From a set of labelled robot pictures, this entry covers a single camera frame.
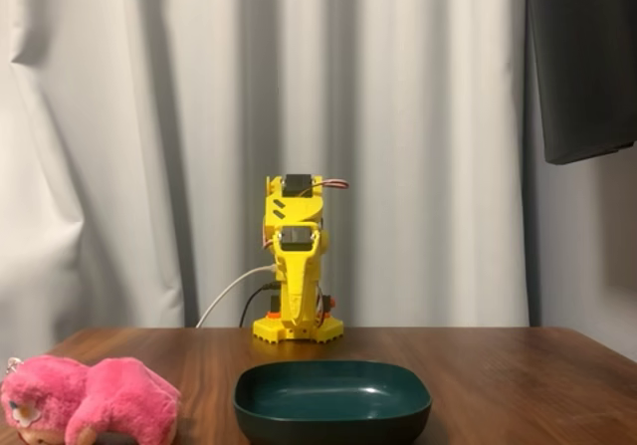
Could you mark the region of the yellow fixed gripper finger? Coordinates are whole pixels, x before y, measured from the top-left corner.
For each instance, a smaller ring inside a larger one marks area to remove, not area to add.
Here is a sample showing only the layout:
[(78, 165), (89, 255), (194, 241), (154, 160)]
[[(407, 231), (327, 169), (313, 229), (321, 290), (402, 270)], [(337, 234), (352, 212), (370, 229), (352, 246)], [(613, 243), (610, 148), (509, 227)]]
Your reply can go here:
[(308, 305), (306, 307), (306, 323), (320, 324), (322, 321), (322, 291), (320, 288), (320, 266), (307, 264), (305, 270), (308, 286)]

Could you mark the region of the yellow moving gripper finger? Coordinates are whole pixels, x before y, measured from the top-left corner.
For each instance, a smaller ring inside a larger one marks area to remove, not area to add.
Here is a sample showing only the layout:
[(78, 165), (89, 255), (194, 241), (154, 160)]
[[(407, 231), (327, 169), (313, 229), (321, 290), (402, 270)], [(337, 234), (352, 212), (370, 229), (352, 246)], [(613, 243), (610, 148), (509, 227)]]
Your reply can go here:
[(281, 320), (285, 327), (305, 327), (308, 305), (308, 286), (305, 279), (306, 265), (316, 264), (304, 260), (288, 260), (285, 265), (277, 264), (277, 278), (282, 283)]

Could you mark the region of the yellow gripper body with servo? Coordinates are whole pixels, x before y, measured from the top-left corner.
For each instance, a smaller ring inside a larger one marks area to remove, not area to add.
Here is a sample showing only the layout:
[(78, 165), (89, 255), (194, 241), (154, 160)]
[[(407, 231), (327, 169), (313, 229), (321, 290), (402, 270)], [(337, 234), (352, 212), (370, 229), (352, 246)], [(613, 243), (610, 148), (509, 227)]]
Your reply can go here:
[(271, 249), (279, 265), (288, 260), (315, 262), (327, 251), (329, 241), (329, 234), (319, 224), (300, 222), (277, 226)]

